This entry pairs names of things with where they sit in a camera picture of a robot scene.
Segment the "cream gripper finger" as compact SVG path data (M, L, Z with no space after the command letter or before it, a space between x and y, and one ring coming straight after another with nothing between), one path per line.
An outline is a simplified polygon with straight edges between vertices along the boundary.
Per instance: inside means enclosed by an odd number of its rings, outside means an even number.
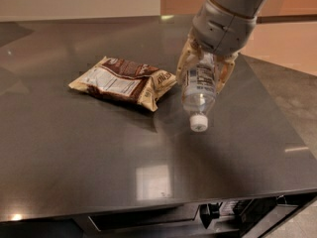
M182 48L177 67L176 80L179 85L182 84L185 72L202 58L201 46L197 43L195 37L189 33L187 40Z
M219 71L219 77L216 84L217 93L220 93L230 78L234 67L235 61L238 57L237 53L232 53L227 56L216 56L215 62Z

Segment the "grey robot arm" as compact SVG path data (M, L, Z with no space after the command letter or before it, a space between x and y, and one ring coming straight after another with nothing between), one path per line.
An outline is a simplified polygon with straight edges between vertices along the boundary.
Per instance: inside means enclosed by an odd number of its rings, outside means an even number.
M238 51L253 32L258 13L267 0L205 0L192 20L192 26L176 67L176 80L205 55L220 66L216 83L220 93L230 78Z

